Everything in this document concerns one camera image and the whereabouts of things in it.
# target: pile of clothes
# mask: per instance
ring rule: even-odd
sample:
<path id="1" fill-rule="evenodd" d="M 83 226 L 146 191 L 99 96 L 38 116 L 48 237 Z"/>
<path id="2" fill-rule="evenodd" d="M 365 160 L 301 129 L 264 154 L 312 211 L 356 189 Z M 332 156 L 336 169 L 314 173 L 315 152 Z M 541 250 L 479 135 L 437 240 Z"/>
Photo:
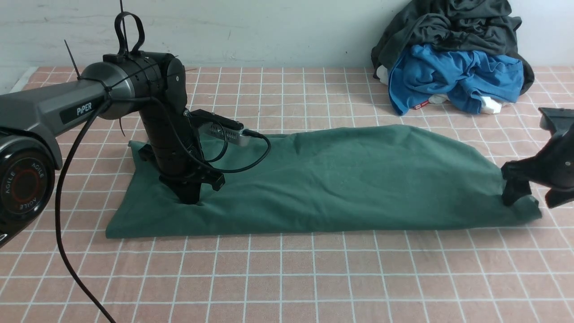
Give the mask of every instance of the pile of clothes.
<path id="1" fill-rule="evenodd" d="M 412 0 L 371 51 L 397 114 L 446 100 L 495 114 L 516 102 L 534 72 L 518 54 L 522 19 L 511 12 L 507 0 Z"/>

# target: blue shirt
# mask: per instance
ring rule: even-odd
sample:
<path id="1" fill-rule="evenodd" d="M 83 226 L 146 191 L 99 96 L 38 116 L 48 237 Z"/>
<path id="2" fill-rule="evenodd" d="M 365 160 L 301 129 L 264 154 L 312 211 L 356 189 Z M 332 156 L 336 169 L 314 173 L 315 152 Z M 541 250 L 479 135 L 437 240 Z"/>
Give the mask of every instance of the blue shirt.
<path id="1" fill-rule="evenodd" d="M 403 51 L 389 71 L 389 97 L 402 116 L 433 94 L 447 94 L 458 109 L 479 114 L 480 97 L 516 102 L 524 83 L 522 62 L 482 51 L 439 52 L 432 45 Z"/>

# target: black cable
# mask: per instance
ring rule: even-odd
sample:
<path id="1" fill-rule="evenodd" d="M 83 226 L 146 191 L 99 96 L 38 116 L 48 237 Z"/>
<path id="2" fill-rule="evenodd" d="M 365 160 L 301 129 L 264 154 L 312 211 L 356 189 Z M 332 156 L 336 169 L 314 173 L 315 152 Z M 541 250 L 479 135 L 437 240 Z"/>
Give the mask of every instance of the black cable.
<path id="1" fill-rule="evenodd" d="M 249 170 L 255 166 L 257 166 L 263 159 L 265 159 L 265 157 L 267 157 L 267 155 L 269 154 L 269 151 L 271 151 L 271 142 L 269 141 L 269 139 L 258 133 L 255 132 L 253 130 L 249 130 L 249 129 L 245 129 L 243 131 L 243 134 L 250 136 L 250 137 L 255 137 L 255 138 L 261 138 L 263 140 L 265 140 L 265 142 L 267 143 L 267 149 L 265 150 L 265 152 L 263 153 L 263 155 L 261 155 L 261 157 L 259 157 L 258 160 L 254 161 L 252 164 L 242 167 L 242 168 L 238 168 L 236 170 L 221 170 L 219 168 L 215 168 L 213 166 L 210 166 L 209 164 L 197 159 L 190 151 L 189 149 L 185 146 L 185 144 L 181 141 L 181 138 L 179 136 L 179 134 L 177 133 L 176 127 L 173 125 L 172 119 L 169 117 L 169 112 L 167 110 L 167 108 L 165 107 L 165 105 L 163 104 L 163 102 L 161 102 L 158 98 L 156 97 L 145 97 L 145 98 L 136 98 L 136 99 L 119 99 L 119 100 L 115 100 L 118 102 L 144 102 L 144 101 L 154 101 L 155 103 L 159 104 L 162 108 L 162 110 L 165 113 L 165 116 L 169 122 L 169 126 L 170 128 L 172 128 L 173 133 L 175 134 L 175 137 L 177 139 L 177 142 L 179 143 L 180 147 L 182 147 L 182 149 L 187 153 L 188 157 L 191 158 L 193 161 L 195 161 L 196 163 L 202 164 L 206 169 L 213 171 L 213 172 L 221 172 L 224 174 L 234 174 L 234 173 L 239 173 L 239 172 L 244 172 L 246 170 Z"/>
<path id="2" fill-rule="evenodd" d="M 189 114 L 185 114 L 185 116 L 187 117 L 187 121 L 189 123 L 189 127 L 193 128 L 193 126 L 191 125 L 191 116 Z M 202 156 L 202 161 L 205 163 L 213 163 L 216 162 L 218 160 L 220 160 L 221 158 L 223 158 L 223 156 L 225 155 L 225 153 L 227 152 L 227 148 L 229 146 L 229 138 L 227 138 L 227 135 L 225 134 L 225 129 L 223 128 L 223 125 L 221 124 L 221 122 L 216 121 L 215 124 L 217 124 L 219 126 L 219 129 L 221 129 L 221 133 L 223 134 L 223 148 L 221 148 L 221 151 L 219 152 L 219 155 L 217 155 L 217 157 L 213 158 L 213 159 L 209 159 L 209 160 L 205 160 L 203 159 L 203 152 L 202 153 L 197 153 L 196 154 L 198 156 Z"/>
<path id="3" fill-rule="evenodd" d="M 206 163 L 214 163 L 214 162 L 220 160 L 221 158 L 223 158 L 223 156 L 227 152 L 227 147 L 229 146 L 229 139 L 227 138 L 227 135 L 225 134 L 225 129 L 223 129 L 223 125 L 220 122 L 216 122 L 216 124 L 219 126 L 219 129 L 221 129 L 221 133 L 223 135 L 223 148 L 221 149 L 221 152 L 219 152 L 219 155 L 217 155 L 216 158 L 206 160 L 205 161 Z"/>
<path id="4" fill-rule="evenodd" d="M 61 208 L 62 189 L 64 186 L 64 179 L 66 177 L 66 173 L 68 172 L 70 164 L 72 163 L 73 156 L 75 155 L 78 147 L 80 146 L 82 139 L 86 135 L 86 132 L 88 132 L 88 129 L 91 127 L 92 123 L 94 123 L 94 121 L 96 120 L 96 118 L 98 117 L 98 115 L 101 112 L 105 111 L 108 107 L 110 107 L 110 103 L 111 103 L 111 101 L 108 99 L 106 102 L 101 104 L 94 112 L 92 112 L 92 115 L 86 121 L 86 124 L 82 127 L 82 129 L 80 130 L 80 133 L 76 137 L 76 140 L 74 140 L 74 142 L 72 144 L 72 148 L 70 149 L 70 152 L 68 153 L 68 157 L 66 158 L 66 161 L 64 162 L 64 166 L 62 167 L 62 170 L 60 172 L 60 177 L 58 178 L 58 184 L 56 186 L 56 200 L 55 200 L 55 220 L 56 221 L 55 222 L 56 222 L 56 243 L 58 245 L 58 251 L 60 251 L 60 256 L 62 257 L 64 265 L 68 269 L 70 275 L 72 275 L 72 278 L 76 281 L 78 286 L 80 286 L 82 291 L 84 291 L 84 293 L 92 300 L 92 302 L 98 307 L 98 309 L 100 311 L 102 311 L 102 314 L 104 314 L 104 316 L 108 319 L 108 321 L 110 323 L 116 323 L 115 320 L 110 315 L 110 313 L 108 313 L 108 311 L 103 307 L 103 305 L 89 291 L 89 289 L 84 285 L 82 280 L 78 277 L 78 275 L 76 274 L 76 272 L 72 268 L 72 265 L 70 264 L 70 262 L 68 260 L 68 256 L 66 256 L 66 252 L 64 250 L 64 244 L 62 243 L 62 225 L 61 225 L 61 217 L 60 217 L 60 208 Z"/>

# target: white cloth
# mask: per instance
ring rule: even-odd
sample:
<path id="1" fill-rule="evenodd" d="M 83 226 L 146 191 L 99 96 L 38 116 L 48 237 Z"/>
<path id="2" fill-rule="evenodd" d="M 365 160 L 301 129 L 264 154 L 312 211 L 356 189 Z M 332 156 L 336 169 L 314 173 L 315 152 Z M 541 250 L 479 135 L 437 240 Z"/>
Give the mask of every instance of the white cloth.
<path id="1" fill-rule="evenodd" d="M 377 77 L 380 79 L 381 83 L 389 85 L 389 71 L 384 66 L 379 66 L 377 68 Z M 491 97 L 480 97 L 482 101 L 482 107 L 480 113 L 484 114 L 498 114 L 501 112 L 502 107 L 509 104 L 509 102 L 501 102 Z M 448 95 L 446 94 L 433 94 L 429 98 L 430 104 L 443 104 L 448 101 Z"/>

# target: green towel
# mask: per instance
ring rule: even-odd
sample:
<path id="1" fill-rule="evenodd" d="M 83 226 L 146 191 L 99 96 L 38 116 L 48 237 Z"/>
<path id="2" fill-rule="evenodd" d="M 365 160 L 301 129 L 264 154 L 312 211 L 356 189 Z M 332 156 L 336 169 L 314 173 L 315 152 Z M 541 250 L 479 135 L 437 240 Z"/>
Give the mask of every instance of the green towel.
<path id="1" fill-rule="evenodd" d="M 353 230 L 452 230 L 516 226 L 541 218 L 538 201 L 505 207 L 499 168 L 475 148 L 405 125 L 337 128 L 268 136 L 272 149 L 256 167 L 226 174 L 218 192 L 202 186 L 184 205 L 139 159 L 106 229 L 108 238 Z M 203 139 L 206 159 L 223 142 Z M 230 145 L 214 167 L 251 164 L 261 139 Z"/>

